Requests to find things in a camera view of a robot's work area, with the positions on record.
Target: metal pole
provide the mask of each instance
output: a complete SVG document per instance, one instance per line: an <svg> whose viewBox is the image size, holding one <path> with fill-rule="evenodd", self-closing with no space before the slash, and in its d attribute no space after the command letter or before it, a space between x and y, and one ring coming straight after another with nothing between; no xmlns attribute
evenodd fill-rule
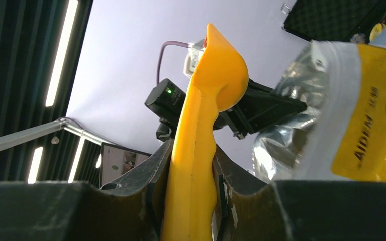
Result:
<svg viewBox="0 0 386 241"><path fill-rule="evenodd" d="M56 120L54 122L46 123L37 127L32 127L20 132L0 137L0 151L59 131L63 128L64 124L64 121Z"/></svg>
<svg viewBox="0 0 386 241"><path fill-rule="evenodd" d="M71 132L75 135L78 135L80 137L84 137L86 140L95 143L99 146L101 146L101 143L110 143L116 145L116 143L109 141L105 138L100 137L99 135L92 133L88 130L83 129L82 127L78 126L76 123L73 123L70 119L67 119L65 125L64 125L64 130Z"/></svg>

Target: yellow round object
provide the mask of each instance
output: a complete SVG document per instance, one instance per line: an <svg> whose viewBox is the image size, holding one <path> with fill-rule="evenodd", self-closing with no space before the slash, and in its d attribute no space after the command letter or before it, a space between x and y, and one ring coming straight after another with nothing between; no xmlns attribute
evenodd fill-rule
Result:
<svg viewBox="0 0 386 241"><path fill-rule="evenodd" d="M385 28L385 24L375 24L375 26L372 28L372 31L370 31L369 41L372 42L378 35L382 33Z"/></svg>

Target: yellow plastic scoop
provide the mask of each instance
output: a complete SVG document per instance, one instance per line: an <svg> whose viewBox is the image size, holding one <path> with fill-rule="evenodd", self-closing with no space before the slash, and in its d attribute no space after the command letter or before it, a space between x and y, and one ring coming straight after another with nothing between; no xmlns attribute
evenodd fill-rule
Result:
<svg viewBox="0 0 386 241"><path fill-rule="evenodd" d="M181 112L165 197L161 240L212 240L217 201L212 176L216 150L213 124L218 112L245 94L248 69L242 56L212 25L207 45L191 77Z"/></svg>

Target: ceiling light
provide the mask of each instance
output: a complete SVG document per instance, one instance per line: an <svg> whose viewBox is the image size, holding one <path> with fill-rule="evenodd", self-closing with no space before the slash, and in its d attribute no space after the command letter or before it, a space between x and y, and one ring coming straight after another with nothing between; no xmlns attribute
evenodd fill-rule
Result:
<svg viewBox="0 0 386 241"><path fill-rule="evenodd" d="M33 153L32 164L30 166L29 177L27 178L27 183L35 183L36 177L38 176L39 165L41 164L42 151L43 147L38 147Z"/></svg>
<svg viewBox="0 0 386 241"><path fill-rule="evenodd" d="M70 170L69 183L72 183L74 180L74 175L76 174L77 165L79 164L80 154L82 154L84 142L85 142L85 138L81 137L79 140L79 144L77 144L76 154L74 155L74 159L73 159L73 166L72 166L72 169Z"/></svg>
<svg viewBox="0 0 386 241"><path fill-rule="evenodd" d="M99 158L97 159L97 164L95 165L95 168L99 168L101 165L101 154L99 155Z"/></svg>
<svg viewBox="0 0 386 241"><path fill-rule="evenodd" d="M72 32L74 16L77 9L77 0L69 0L66 17L64 18L63 30L61 31L60 43L57 48L54 68L51 74L48 94L45 101L45 106L50 107L54 104L57 94L58 83L60 82L61 70L63 69L64 58L66 57L67 45L69 44L70 33Z"/></svg>

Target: dark corrugated ceiling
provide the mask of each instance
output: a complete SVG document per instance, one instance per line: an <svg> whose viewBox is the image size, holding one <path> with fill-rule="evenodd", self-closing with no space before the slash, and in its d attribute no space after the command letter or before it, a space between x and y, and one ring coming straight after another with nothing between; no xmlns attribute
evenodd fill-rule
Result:
<svg viewBox="0 0 386 241"><path fill-rule="evenodd" d="M55 103L45 107L68 1L0 0L0 136L65 116L92 0L79 0ZM60 142L51 144L57 136ZM43 146L38 180L67 180L79 137L59 131L0 152L0 181L27 180ZM100 147L85 141L79 178L98 185Z"/></svg>

